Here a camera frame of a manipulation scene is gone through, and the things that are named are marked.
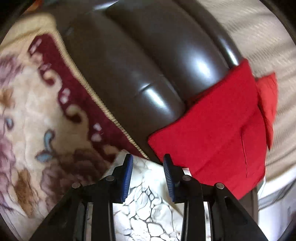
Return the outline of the white black-patterned coat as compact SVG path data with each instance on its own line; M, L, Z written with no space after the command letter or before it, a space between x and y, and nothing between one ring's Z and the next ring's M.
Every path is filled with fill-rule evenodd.
M128 197L113 205L115 238L180 240L183 207L169 197L163 166L134 156Z

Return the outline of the large red cushion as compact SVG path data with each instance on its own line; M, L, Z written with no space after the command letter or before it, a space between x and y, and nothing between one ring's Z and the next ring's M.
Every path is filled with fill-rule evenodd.
M240 199L265 175L266 130L247 60L230 71L148 143L159 158L170 154L199 182L223 183Z

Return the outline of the floral red beige sofa blanket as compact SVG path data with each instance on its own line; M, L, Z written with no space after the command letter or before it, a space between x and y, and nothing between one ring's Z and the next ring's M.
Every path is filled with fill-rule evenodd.
M29 240L75 182L99 180L122 150L143 151L90 87L49 14L1 43L1 227Z

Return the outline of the small red pillow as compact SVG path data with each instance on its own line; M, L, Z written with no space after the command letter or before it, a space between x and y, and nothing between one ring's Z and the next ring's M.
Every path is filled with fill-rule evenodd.
M258 106L263 116L267 148L270 150L273 145L273 123L276 117L278 104L278 83L276 74L257 78L256 88L258 93Z

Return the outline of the dark brown leather sofa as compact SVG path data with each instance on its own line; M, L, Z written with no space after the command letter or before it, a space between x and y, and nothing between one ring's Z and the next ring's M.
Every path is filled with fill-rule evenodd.
M157 164L149 137L244 61L213 17L178 1L60 1L51 13L79 71Z

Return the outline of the beige dotted curtain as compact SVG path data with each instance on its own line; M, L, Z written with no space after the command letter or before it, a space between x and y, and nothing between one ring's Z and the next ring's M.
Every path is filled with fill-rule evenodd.
M295 44L280 20L261 1L201 1L248 59L253 75L274 72L278 84L273 146L266 180L295 179Z

